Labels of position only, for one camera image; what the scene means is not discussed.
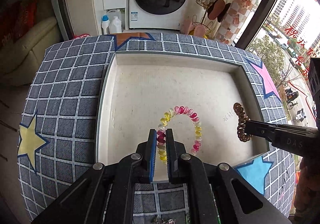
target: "floor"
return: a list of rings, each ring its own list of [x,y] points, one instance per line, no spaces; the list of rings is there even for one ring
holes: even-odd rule
[[[19,129],[21,113],[29,86],[5,87],[0,85],[0,100],[9,108],[0,103],[0,120],[5,124]],[[17,143],[19,132],[0,125],[0,193],[5,199],[12,213],[21,224],[30,223],[25,203],[20,194],[18,181]]]
[[[129,29],[129,30],[124,30],[122,33],[135,33],[135,32],[181,34],[180,31],[173,30],[173,29],[149,29],[149,28]]]

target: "pink star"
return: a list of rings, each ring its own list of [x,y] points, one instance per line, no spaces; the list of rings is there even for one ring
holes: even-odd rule
[[[262,85],[263,85],[263,95],[264,98],[268,98],[272,95],[276,95],[280,100],[280,96],[278,94],[277,88],[273,83],[273,80],[268,73],[264,63],[261,61],[261,65],[257,65],[249,60],[247,60],[249,64],[257,71],[257,73],[262,77]]]

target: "red chinese characters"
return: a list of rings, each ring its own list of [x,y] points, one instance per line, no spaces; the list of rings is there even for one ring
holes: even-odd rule
[[[305,77],[308,77],[308,73],[309,73],[309,68],[306,68],[303,72],[302,75]]]
[[[297,42],[297,44],[300,44],[303,48],[304,48],[304,45],[306,44],[306,42],[304,41],[304,39],[300,39],[299,42]]]
[[[308,49],[307,54],[311,57],[316,57],[316,52],[311,47]]]
[[[292,36],[293,38],[297,38],[297,36],[295,34],[298,34],[299,32],[297,30],[295,30],[292,26],[290,26],[290,28],[286,28],[284,31],[287,31],[287,35]]]
[[[296,60],[296,64],[298,66],[301,66],[303,62],[304,62],[304,58],[302,56],[298,56]]]

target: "gray checkered fabric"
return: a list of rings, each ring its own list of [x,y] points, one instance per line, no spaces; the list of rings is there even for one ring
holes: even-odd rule
[[[281,102],[276,96],[264,99],[261,77],[245,60],[260,64],[256,55],[204,38],[165,33],[150,35],[154,40],[132,39],[117,52],[174,52],[240,64],[252,84],[264,121],[287,123]],[[101,82],[115,52],[114,46],[114,36],[101,35],[55,44],[46,50],[22,114],[22,123],[29,125],[37,113],[36,131],[50,142],[36,153],[36,174],[27,157],[18,158],[21,195],[30,220],[94,163]],[[274,162],[265,178],[265,197],[288,216],[294,188],[293,157],[271,147],[263,159]],[[133,221],[151,223],[159,214],[163,219],[186,223],[187,196],[185,185],[137,185]]]

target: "blue star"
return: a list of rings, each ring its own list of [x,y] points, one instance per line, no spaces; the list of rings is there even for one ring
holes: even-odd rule
[[[236,170],[249,184],[264,195],[264,179],[272,164],[273,162],[263,161],[262,156],[260,156],[253,160],[252,163],[236,167]]]

